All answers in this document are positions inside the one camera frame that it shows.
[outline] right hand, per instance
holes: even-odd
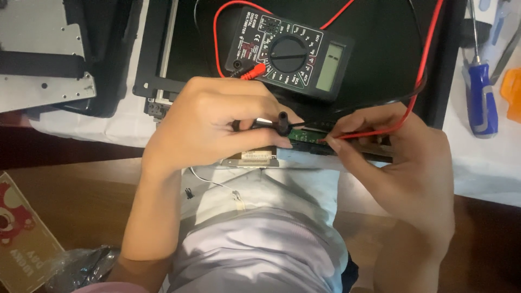
[[[355,111],[341,118],[326,141],[345,168],[392,216],[421,232],[447,236],[454,232],[454,178],[449,141],[445,133],[428,127],[414,113],[390,133],[393,163],[378,168],[348,142],[334,139],[344,133],[386,129],[406,111],[402,103]]]

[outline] left hand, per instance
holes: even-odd
[[[192,78],[146,145],[143,173],[167,178],[176,170],[213,164],[256,148],[291,148],[289,139],[273,129],[233,132],[231,127],[234,120],[241,120],[241,129],[248,129],[257,118],[277,121],[282,111],[288,113],[290,123],[303,122],[261,82]]]

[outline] circuit board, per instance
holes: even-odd
[[[288,136],[290,140],[298,142],[308,142],[313,144],[327,145],[326,142],[318,142],[319,139],[324,139],[327,133],[304,130],[304,129],[293,129]]]

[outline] orange tool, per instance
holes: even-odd
[[[505,73],[500,93],[510,105],[506,117],[521,123],[521,68],[510,69]]]

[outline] barcode sticker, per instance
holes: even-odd
[[[269,160],[271,151],[247,151],[241,154],[243,160]]]

